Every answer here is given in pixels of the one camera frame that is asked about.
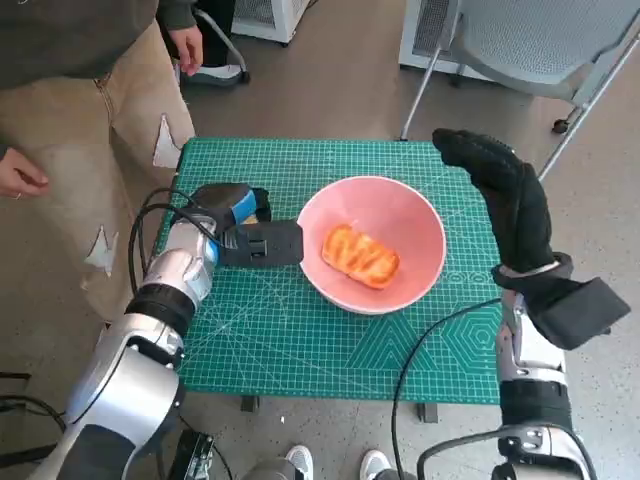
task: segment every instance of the dark sweatshirt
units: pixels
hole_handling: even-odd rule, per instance
[[[97,78],[153,21],[195,25],[195,0],[0,0],[0,89],[42,78]],[[6,152],[0,138],[0,159]]]

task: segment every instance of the caster wheel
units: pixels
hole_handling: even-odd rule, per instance
[[[255,413],[260,408],[260,397],[254,395],[243,395],[240,403],[240,410],[243,412]]]
[[[558,120],[553,122],[553,128],[551,129],[553,133],[567,133],[567,130],[569,130],[569,122],[567,122],[564,118],[559,118]]]
[[[462,85],[462,75],[458,75],[457,73],[450,74],[449,85],[453,88],[460,88],[460,86]]]

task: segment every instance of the green cutting mat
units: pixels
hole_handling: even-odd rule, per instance
[[[185,147],[176,186],[192,193],[208,182],[248,182],[268,189],[274,218],[285,219],[296,218],[320,188],[353,175],[404,182],[437,209],[448,254],[435,287],[401,312],[366,317],[325,301],[297,266],[220,268],[186,339],[180,374],[188,389],[391,399],[405,358],[429,325],[499,295],[489,274],[498,256],[484,202],[466,173],[445,167],[430,143],[198,138]],[[496,403],[499,321],[494,305],[436,331],[403,397]]]

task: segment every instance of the gray chair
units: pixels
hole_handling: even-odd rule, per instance
[[[446,18],[404,124],[407,133],[440,53],[507,87],[570,102],[565,133],[543,178],[640,42],[639,0],[449,0]]]

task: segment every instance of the person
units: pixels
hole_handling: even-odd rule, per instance
[[[8,0],[0,9],[0,196],[28,201],[61,236],[106,321],[130,296],[133,210],[113,145],[156,181],[170,178],[158,166],[176,166],[194,128],[156,15],[193,75],[203,56],[194,2]]]
[[[415,480],[410,473],[407,480]],[[379,450],[369,450],[360,464],[359,480],[397,480],[398,472],[391,468],[389,459]],[[243,480],[313,480],[313,457],[304,445],[296,445],[284,456],[260,462]]]

